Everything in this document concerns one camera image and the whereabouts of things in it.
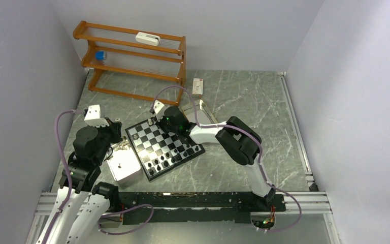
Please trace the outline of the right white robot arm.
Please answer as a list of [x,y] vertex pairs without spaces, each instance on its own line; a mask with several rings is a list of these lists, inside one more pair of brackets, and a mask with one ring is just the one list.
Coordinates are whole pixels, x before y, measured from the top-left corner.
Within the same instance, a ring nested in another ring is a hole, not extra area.
[[232,116],[217,124],[190,122],[176,106],[165,106],[158,102],[150,112],[156,125],[165,133],[176,135],[183,144],[217,143],[237,164],[243,166],[251,185],[254,205],[267,210],[273,204],[276,189],[268,179],[262,164],[261,138],[239,118]]

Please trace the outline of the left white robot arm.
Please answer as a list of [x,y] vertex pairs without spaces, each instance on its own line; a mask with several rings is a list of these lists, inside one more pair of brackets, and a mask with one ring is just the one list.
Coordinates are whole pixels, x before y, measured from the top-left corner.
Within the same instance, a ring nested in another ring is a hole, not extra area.
[[112,145],[123,141],[122,123],[103,121],[77,132],[69,169],[62,172],[54,207],[37,243],[83,243],[105,212],[123,209],[118,186],[95,182],[102,162],[112,156]]

